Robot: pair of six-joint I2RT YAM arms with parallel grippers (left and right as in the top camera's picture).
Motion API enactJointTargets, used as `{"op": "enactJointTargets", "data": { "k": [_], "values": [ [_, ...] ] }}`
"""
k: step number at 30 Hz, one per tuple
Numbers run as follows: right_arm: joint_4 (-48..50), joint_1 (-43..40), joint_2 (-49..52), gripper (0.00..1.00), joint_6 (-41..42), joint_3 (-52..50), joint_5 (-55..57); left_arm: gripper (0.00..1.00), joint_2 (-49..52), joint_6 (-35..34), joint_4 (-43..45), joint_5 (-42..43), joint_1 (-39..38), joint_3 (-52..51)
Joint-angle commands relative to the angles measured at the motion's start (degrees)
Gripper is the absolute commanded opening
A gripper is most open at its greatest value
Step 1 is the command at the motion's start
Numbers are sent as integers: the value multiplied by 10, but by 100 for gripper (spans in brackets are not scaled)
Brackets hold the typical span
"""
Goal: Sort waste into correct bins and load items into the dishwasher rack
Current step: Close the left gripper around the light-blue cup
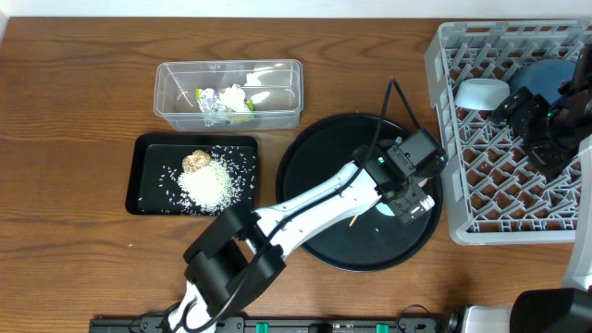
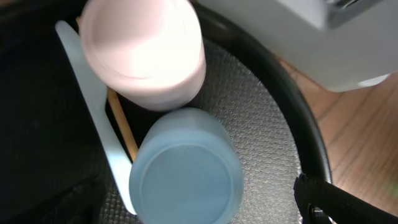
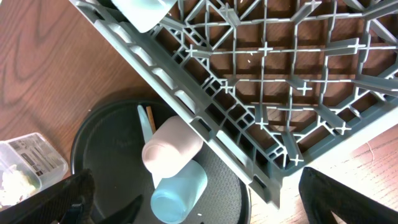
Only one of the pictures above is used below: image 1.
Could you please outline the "wooden chopstick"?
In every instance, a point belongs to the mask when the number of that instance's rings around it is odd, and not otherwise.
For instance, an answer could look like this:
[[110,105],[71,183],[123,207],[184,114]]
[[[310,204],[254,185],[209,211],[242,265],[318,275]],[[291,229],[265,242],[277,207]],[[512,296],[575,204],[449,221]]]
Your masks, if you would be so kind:
[[353,226],[353,224],[356,222],[357,218],[359,215],[355,215],[352,219],[351,222],[349,223],[349,227],[351,228]]

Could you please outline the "blue plate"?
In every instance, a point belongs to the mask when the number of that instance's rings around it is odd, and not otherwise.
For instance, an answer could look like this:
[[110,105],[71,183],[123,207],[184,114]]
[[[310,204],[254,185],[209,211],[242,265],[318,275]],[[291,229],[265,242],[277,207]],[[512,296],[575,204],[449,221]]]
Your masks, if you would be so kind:
[[526,87],[552,105],[561,98],[558,89],[572,79],[576,64],[561,59],[543,59],[520,69],[510,80],[510,93]]

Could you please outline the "light blue bowl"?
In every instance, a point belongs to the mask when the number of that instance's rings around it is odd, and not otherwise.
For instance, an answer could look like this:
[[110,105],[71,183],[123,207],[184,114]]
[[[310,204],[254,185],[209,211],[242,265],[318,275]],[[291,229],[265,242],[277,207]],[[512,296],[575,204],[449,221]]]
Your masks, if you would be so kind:
[[464,80],[454,96],[458,107],[470,110],[495,110],[510,95],[510,86],[503,80]]

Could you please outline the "white rice pile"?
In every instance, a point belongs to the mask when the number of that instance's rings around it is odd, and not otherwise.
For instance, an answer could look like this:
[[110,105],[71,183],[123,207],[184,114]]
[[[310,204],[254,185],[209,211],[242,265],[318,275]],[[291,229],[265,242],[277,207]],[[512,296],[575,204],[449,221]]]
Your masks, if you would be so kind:
[[[182,168],[185,156],[203,150],[212,157],[194,173]],[[166,145],[149,146],[138,192],[130,210],[143,215],[217,216],[227,207],[253,204],[256,151],[249,146]]]

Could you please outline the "white tissue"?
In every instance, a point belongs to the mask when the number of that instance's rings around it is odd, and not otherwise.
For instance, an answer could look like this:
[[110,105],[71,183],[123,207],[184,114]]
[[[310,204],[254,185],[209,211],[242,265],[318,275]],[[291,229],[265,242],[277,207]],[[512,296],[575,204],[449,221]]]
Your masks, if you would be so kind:
[[248,113],[251,108],[247,104],[246,93],[238,84],[221,90],[219,93],[221,103],[232,112]]

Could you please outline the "yellow snack wrapper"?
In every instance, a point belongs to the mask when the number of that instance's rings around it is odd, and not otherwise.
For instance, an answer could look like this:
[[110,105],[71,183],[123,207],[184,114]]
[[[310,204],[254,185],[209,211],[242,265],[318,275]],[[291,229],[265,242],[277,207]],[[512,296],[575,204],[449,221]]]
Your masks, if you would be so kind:
[[223,89],[197,89],[196,102],[203,113],[203,120],[206,126],[212,127],[214,125],[237,125],[255,118],[254,104],[251,100],[247,100],[251,112],[238,113],[232,112],[226,108],[220,101],[219,92]]

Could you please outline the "brown mushroom food scrap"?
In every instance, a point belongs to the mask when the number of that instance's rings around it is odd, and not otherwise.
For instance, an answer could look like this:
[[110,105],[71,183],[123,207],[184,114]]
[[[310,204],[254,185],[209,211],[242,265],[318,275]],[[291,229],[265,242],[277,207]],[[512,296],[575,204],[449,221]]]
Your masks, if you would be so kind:
[[187,173],[194,173],[203,167],[207,167],[211,160],[212,157],[209,153],[203,150],[196,150],[183,158],[182,168]]

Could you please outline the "light blue cup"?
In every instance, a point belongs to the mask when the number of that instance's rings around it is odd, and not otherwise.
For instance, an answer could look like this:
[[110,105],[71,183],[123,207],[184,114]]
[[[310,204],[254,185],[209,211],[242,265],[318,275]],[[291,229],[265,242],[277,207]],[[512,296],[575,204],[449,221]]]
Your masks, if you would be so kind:
[[376,210],[385,216],[395,216],[392,210],[384,203],[378,203],[376,205]]

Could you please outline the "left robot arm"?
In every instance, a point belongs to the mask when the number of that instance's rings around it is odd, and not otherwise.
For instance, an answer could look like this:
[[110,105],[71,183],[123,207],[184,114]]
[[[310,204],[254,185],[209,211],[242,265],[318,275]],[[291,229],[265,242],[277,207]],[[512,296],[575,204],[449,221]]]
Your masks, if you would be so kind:
[[363,145],[337,174],[284,203],[226,208],[183,254],[186,292],[164,313],[165,330],[214,331],[271,285],[294,250],[376,204],[385,204],[404,224],[414,221],[435,206],[422,185],[447,162],[440,150]]

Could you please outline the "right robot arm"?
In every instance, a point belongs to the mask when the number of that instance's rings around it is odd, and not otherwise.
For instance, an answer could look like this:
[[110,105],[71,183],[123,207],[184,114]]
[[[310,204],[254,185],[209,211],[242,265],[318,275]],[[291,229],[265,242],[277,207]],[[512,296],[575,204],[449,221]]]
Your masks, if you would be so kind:
[[572,80],[552,106],[525,87],[494,112],[526,143],[537,170],[548,175],[570,157],[579,160],[581,191],[570,263],[561,287],[528,290],[511,307],[470,306],[457,332],[589,332],[591,330],[591,85]]

